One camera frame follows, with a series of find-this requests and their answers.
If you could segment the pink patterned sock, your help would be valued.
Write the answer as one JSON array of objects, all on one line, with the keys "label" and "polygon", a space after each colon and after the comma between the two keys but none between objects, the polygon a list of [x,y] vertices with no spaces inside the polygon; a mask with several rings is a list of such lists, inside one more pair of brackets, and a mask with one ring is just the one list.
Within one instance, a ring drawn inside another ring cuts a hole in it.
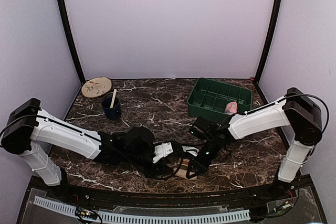
[{"label": "pink patterned sock", "polygon": [[233,115],[238,113],[238,104],[237,102],[233,101],[227,104],[225,108],[225,114]]}]

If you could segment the green compartment tray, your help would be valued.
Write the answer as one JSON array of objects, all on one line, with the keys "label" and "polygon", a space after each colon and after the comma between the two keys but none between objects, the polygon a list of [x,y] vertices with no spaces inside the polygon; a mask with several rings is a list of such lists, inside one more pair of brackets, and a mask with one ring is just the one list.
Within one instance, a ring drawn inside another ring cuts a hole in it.
[{"label": "green compartment tray", "polygon": [[238,113],[249,111],[253,93],[249,89],[222,83],[212,79],[199,78],[189,95],[188,114],[203,117],[219,123],[228,116],[228,104],[234,102]]}]

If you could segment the beige striped sock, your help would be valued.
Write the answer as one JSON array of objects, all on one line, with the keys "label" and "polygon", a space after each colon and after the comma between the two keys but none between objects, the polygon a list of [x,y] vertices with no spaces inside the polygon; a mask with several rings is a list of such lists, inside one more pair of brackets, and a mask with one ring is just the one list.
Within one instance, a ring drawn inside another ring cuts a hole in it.
[{"label": "beige striped sock", "polygon": [[189,180],[197,180],[197,176],[193,177],[193,178],[187,178],[186,177],[186,173],[187,173],[187,169],[188,169],[188,165],[189,165],[189,159],[185,158],[183,159],[182,162],[182,166],[180,167],[180,169],[177,171],[177,173],[175,174],[175,176],[180,177],[180,178],[184,178],[184,179],[189,179]]}]

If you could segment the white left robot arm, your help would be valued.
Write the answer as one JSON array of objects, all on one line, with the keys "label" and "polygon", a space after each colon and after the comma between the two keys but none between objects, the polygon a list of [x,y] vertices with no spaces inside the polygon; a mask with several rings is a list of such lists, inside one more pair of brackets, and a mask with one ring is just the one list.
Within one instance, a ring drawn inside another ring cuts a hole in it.
[{"label": "white left robot arm", "polygon": [[74,197],[74,189],[67,184],[65,170],[50,159],[40,142],[62,147],[100,164],[128,163],[145,177],[158,180],[169,179],[179,170],[168,167],[164,158],[171,154],[180,160],[184,158],[180,143],[155,145],[153,133],[143,126],[113,134],[85,130],[52,116],[40,107],[40,100],[29,99],[9,115],[1,131],[1,147],[20,156],[63,201]]}]

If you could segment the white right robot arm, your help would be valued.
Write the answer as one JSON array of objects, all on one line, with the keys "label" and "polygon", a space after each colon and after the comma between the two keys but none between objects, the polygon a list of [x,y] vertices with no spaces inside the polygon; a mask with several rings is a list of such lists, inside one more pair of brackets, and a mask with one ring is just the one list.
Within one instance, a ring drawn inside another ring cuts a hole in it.
[{"label": "white right robot arm", "polygon": [[205,173],[218,152],[231,142],[266,130],[289,126],[294,132],[293,140],[278,168],[277,181],[268,187],[269,197],[273,200],[280,199],[288,191],[287,183],[294,180],[298,170],[322,140],[328,126],[327,122],[322,122],[317,101],[327,107],[321,98],[290,88],[283,97],[271,103],[242,114],[225,116],[219,123],[198,117],[192,124],[190,133],[205,140],[205,144],[197,156],[189,161],[186,178],[191,179]]}]

